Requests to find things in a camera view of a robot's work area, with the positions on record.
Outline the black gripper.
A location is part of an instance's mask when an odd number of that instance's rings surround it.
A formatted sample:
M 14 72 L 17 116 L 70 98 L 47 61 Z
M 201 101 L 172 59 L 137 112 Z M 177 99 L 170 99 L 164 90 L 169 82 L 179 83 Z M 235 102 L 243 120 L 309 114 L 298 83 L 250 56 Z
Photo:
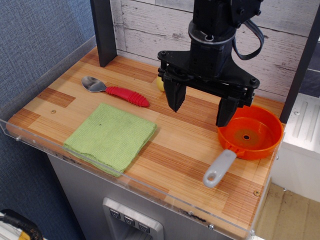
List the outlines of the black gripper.
M 226 127 L 238 107 L 251 106 L 260 82 L 234 62 L 232 49 L 232 41 L 204 44 L 192 40 L 189 51 L 160 51 L 158 75 L 168 106 L 177 112 L 185 100 L 187 87 L 218 96 L 221 100 L 217 127 Z

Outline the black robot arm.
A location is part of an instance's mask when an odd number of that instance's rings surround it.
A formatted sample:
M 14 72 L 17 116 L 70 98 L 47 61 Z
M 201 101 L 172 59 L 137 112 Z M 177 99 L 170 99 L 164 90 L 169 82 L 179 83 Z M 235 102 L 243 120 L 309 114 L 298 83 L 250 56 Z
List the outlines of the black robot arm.
M 220 97 L 216 125 L 225 127 L 238 108 L 250 106 L 259 80 L 233 60 L 236 32 L 245 25 L 264 42 L 252 18 L 261 13 L 259 0 L 197 0 L 188 26 L 190 50 L 158 53 L 158 75 L 169 107 L 177 111 L 191 87 Z

